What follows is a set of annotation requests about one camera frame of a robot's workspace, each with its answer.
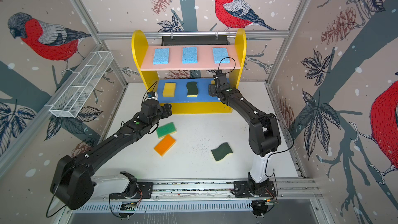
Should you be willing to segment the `green topped sponge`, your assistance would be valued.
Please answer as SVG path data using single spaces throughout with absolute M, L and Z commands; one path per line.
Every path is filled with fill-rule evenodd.
M 173 133 L 176 133 L 177 129 L 174 125 L 173 122 L 167 123 L 161 127 L 158 127 L 156 129 L 156 133 L 159 139 L 162 139 L 164 137 L 166 137 L 167 135 L 171 135 Z

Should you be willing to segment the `light blue sponge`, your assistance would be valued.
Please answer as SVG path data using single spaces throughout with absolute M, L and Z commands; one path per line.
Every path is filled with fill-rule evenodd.
M 198 50 L 196 47 L 184 47 L 182 54 L 183 64 L 197 64 L 198 63 Z
M 228 50 L 225 47 L 213 48 L 212 49 L 214 63 L 215 64 L 229 64 L 230 58 Z
M 157 48 L 154 50 L 153 65 L 163 65 L 169 63 L 169 48 Z

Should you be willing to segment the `orange topped sponge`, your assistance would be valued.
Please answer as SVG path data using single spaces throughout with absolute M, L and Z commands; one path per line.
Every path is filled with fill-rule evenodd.
M 154 150 L 160 156 L 164 156 L 175 143 L 176 140 L 168 134 L 155 146 Z

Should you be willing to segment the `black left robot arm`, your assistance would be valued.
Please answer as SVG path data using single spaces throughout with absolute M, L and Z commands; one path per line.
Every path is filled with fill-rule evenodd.
M 94 196 L 124 192 L 133 183 L 130 173 L 109 177 L 110 186 L 101 179 L 95 179 L 94 174 L 118 152 L 152 133 L 151 128 L 158 127 L 161 119 L 171 115 L 171 104 L 160 105 L 155 99 L 144 101 L 141 111 L 123 123 L 112 136 L 77 156 L 66 155 L 60 159 L 50 192 L 72 210 L 82 207 Z

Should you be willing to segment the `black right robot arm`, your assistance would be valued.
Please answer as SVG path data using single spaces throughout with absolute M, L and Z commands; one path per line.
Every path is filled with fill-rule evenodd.
M 248 191 L 254 197 L 268 193 L 271 197 L 270 178 L 274 176 L 272 155 L 282 143 L 278 121 L 274 114 L 267 114 L 252 105 L 241 92 L 232 87 L 227 74 L 217 70 L 209 95 L 234 109 L 249 126 L 248 143 L 254 152 L 252 168 L 248 173 Z

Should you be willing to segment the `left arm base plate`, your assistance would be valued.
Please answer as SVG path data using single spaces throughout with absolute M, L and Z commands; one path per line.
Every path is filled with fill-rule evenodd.
M 153 182 L 130 183 L 127 189 L 122 193 L 110 195 L 111 200 L 129 200 L 129 199 L 150 199 L 153 190 Z

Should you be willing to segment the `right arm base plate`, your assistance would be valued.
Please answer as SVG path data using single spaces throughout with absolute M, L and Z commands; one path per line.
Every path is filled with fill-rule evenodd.
M 231 193 L 237 198 L 275 198 L 277 196 L 274 182 L 266 180 L 262 183 L 248 181 L 235 181 Z

